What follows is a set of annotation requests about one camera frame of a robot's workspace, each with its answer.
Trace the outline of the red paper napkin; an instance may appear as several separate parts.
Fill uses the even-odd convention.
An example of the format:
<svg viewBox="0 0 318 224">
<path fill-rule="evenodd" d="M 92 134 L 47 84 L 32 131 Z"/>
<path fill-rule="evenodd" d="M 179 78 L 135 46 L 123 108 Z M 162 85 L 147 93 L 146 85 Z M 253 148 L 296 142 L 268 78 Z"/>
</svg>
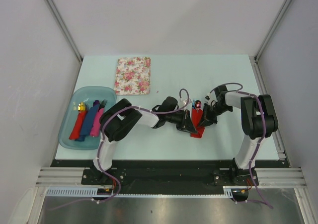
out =
<svg viewBox="0 0 318 224">
<path fill-rule="evenodd" d="M 205 127 L 199 126 L 199 122 L 201 120 L 203 111 L 201 109 L 196 110 L 195 108 L 192 108 L 191 111 L 191 121 L 197 131 L 197 133 L 191 133 L 190 136 L 193 138 L 202 138 L 203 133 L 205 131 Z"/>
</svg>

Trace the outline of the blue handled spoon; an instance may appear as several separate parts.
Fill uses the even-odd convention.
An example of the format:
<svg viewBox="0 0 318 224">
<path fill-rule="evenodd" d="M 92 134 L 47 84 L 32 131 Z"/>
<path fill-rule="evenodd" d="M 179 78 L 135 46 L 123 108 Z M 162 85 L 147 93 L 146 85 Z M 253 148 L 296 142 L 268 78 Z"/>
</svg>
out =
<svg viewBox="0 0 318 224">
<path fill-rule="evenodd" d="M 196 100 L 196 112 L 198 112 L 201 109 L 202 103 L 200 100 Z"/>
</svg>

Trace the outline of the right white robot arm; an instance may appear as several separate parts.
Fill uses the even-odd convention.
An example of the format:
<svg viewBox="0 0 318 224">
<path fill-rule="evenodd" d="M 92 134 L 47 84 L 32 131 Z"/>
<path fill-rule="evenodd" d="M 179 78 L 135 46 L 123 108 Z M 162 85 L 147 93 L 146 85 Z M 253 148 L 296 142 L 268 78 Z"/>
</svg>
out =
<svg viewBox="0 0 318 224">
<path fill-rule="evenodd" d="M 229 169 L 229 179 L 235 185 L 241 185 L 247 178 L 253 178 L 253 169 L 258 152 L 267 138 L 278 130 L 278 119 L 270 95 L 255 95 L 243 92 L 241 88 L 228 90 L 227 84 L 212 89 L 216 101 L 206 96 L 203 113 L 198 127 L 207 127 L 217 123 L 217 117 L 233 108 L 240 109 L 241 127 L 244 139 L 240 150 Z"/>
</svg>

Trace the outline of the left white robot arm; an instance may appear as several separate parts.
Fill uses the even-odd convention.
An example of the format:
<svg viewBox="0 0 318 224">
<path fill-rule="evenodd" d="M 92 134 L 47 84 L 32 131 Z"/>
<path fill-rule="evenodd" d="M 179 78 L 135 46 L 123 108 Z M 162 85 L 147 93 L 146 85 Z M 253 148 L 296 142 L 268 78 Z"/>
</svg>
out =
<svg viewBox="0 0 318 224">
<path fill-rule="evenodd" d="M 190 111 L 184 106 L 179 108 L 177 99 L 171 96 L 151 110 L 133 106 L 124 98 L 104 112 L 99 122 L 100 144 L 91 167 L 92 177 L 99 184 L 106 183 L 110 178 L 108 169 L 112 166 L 117 143 L 136 125 L 157 129 L 169 122 L 175 124 L 178 131 L 198 133 L 192 123 Z"/>
</svg>

